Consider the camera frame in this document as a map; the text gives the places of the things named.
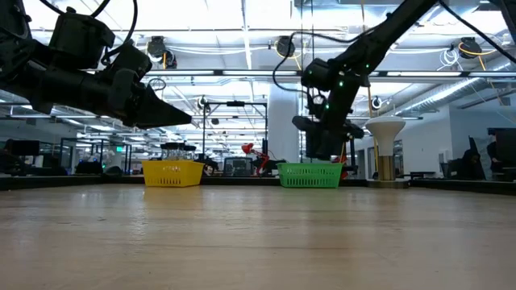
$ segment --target wooden table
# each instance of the wooden table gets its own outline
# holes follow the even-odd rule
[[[0,193],[0,289],[514,289],[516,199],[431,189]]]

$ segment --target plastic basket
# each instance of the plastic basket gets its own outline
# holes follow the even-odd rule
[[[286,188],[336,188],[342,164],[278,164],[281,185]]]
[[[191,160],[142,161],[145,185],[185,187],[201,183],[204,164]]]

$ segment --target person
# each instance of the person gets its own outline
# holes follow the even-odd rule
[[[503,172],[503,162],[498,157],[497,153],[497,136],[494,135],[494,141],[487,146],[487,154],[491,159],[491,171],[492,172]]]
[[[461,180],[483,180],[484,177],[478,170],[480,158],[481,156],[477,152],[471,149],[466,150],[457,169],[457,178]]]

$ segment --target ceiling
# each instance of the ceiling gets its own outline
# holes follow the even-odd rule
[[[360,5],[356,5],[360,1],[317,0],[313,1],[313,12],[310,1],[303,1],[304,5],[301,5],[301,2],[300,0],[140,0],[138,1],[138,23],[132,38],[136,46],[144,50],[152,36],[164,36],[167,47],[177,58],[178,70],[272,70],[281,60],[274,49],[279,36],[289,35],[300,29],[309,31],[313,29],[315,32],[340,39],[350,39],[360,34],[363,24],[366,27],[373,27],[383,21],[386,13],[393,11],[400,1],[366,0],[364,19],[362,19]],[[98,7],[100,0],[56,0],[52,3],[62,10],[71,6],[77,10],[77,13],[90,14]],[[452,8],[499,45],[503,44],[505,49],[514,47],[500,12],[485,4],[485,1],[451,0],[451,4],[457,4]],[[24,5],[33,19],[30,23],[33,37],[43,44],[48,44],[57,14],[41,4],[39,0],[25,0]],[[117,35],[115,42],[120,44],[131,25],[132,13],[131,1],[112,0],[98,19],[113,30]],[[493,49],[480,36],[475,35],[446,11],[436,7],[421,19],[418,27],[411,28],[396,45],[391,47],[392,50],[377,69],[386,71],[482,70],[478,59],[456,60],[454,52],[444,55],[450,45],[457,45],[462,37],[475,37],[485,51]],[[287,60],[281,69],[302,70],[315,57],[326,60],[346,49],[346,46],[341,43],[314,39],[309,35],[297,37],[294,39],[294,44],[296,58]],[[488,70],[490,63],[499,57],[498,52],[483,57]],[[197,108],[197,101],[201,96],[209,102],[238,100],[266,103],[272,91],[271,87],[274,85],[269,77],[253,76],[168,76],[162,79],[166,81],[167,87],[157,92],[158,97],[193,116],[201,115],[201,111]],[[438,78],[375,80],[372,79],[370,94],[373,97],[380,97],[389,109],[403,106],[429,89],[443,82],[450,82],[450,80]],[[285,81],[298,83],[297,78],[285,78]],[[368,89],[361,88],[354,102],[353,115],[369,116],[368,96]],[[0,98],[5,102],[11,102],[14,99],[8,94],[0,95]],[[37,114],[29,108],[15,107],[14,114]],[[209,137],[208,148],[225,147],[238,151],[240,144],[261,139],[260,134],[264,133],[264,119],[261,117],[264,109],[251,107],[245,109],[220,106],[212,113],[212,117],[229,118],[220,118],[218,125],[209,125],[208,128],[214,132],[214,135]],[[63,115],[88,114],[60,106],[55,107],[55,110]],[[146,135],[143,143],[162,142],[172,139],[171,136],[177,136],[174,137],[175,139],[188,140],[189,143],[198,143],[202,139],[202,136],[199,138],[202,133],[202,129],[199,128],[202,119],[195,117],[194,121],[196,124],[140,131],[123,127],[119,121],[109,118],[64,118],[64,122],[75,126],[79,131],[86,130],[97,134],[113,132],[161,134],[160,136]],[[228,129],[233,130],[234,134],[229,135]],[[225,137],[221,134],[224,131],[227,133]]]

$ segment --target green basket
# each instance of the green basket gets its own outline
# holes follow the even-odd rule
[[[281,185],[286,188],[336,188],[342,164],[278,164]]]

